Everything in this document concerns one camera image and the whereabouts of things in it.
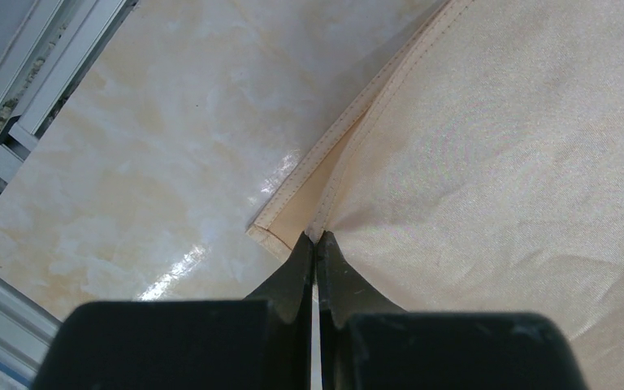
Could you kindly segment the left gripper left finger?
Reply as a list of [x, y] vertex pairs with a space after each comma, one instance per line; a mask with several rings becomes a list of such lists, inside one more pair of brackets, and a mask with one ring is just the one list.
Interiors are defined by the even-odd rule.
[[307, 389], [314, 244], [240, 300], [95, 301], [59, 328], [35, 389]]

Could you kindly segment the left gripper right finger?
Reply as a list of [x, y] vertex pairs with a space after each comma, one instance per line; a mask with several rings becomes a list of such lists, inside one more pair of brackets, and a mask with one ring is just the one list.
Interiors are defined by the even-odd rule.
[[584, 389], [566, 338], [527, 312], [411, 312], [316, 245], [325, 389]]

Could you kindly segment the peach cloth napkin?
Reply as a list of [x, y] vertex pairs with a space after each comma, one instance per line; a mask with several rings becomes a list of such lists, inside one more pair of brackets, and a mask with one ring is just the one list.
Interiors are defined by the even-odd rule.
[[624, 389], [624, 1], [448, 1], [248, 233], [412, 310], [535, 311]]

